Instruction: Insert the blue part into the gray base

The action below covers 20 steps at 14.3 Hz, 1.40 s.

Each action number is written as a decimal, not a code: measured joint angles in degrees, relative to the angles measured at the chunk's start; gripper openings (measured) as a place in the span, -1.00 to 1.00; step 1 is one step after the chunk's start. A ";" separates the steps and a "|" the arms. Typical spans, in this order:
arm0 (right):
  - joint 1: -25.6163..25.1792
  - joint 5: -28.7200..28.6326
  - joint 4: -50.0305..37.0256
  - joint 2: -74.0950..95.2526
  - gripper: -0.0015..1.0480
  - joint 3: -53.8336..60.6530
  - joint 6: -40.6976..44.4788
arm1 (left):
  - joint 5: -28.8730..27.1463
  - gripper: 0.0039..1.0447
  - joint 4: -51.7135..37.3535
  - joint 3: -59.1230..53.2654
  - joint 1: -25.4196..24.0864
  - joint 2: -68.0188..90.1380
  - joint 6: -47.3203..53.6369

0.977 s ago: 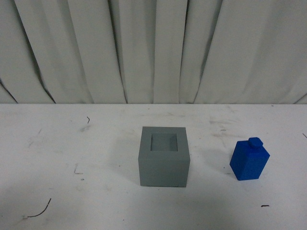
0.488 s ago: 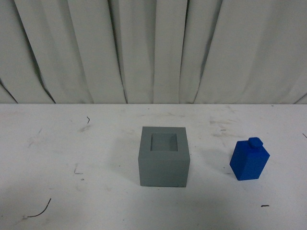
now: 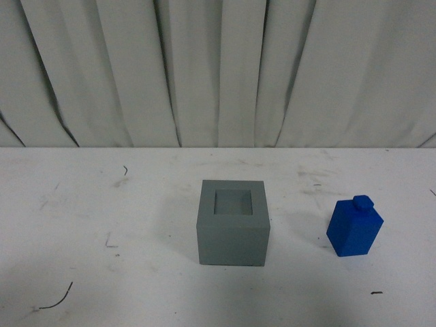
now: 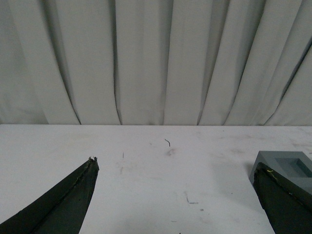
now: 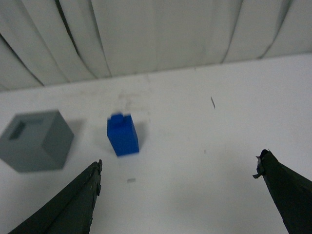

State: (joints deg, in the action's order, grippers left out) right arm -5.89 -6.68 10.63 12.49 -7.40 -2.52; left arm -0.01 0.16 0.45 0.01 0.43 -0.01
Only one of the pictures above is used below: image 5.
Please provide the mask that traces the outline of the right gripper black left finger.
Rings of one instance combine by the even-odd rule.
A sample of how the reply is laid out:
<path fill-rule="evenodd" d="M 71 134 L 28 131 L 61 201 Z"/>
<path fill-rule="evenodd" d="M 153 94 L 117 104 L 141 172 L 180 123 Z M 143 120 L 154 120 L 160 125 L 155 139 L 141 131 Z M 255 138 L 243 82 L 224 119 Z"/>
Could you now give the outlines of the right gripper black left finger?
<path fill-rule="evenodd" d="M 11 234 L 88 234 L 101 191 L 102 161 L 93 162 Z"/>

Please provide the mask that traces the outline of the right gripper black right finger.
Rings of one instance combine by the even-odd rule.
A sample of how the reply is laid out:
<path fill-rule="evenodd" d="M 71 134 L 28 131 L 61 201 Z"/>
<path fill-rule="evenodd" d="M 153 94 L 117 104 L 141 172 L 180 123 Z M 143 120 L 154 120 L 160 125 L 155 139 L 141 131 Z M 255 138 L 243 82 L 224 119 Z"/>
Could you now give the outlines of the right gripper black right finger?
<path fill-rule="evenodd" d="M 312 232 L 312 182 L 280 163 L 264 149 L 257 158 L 255 179 L 263 177 L 290 234 Z"/>

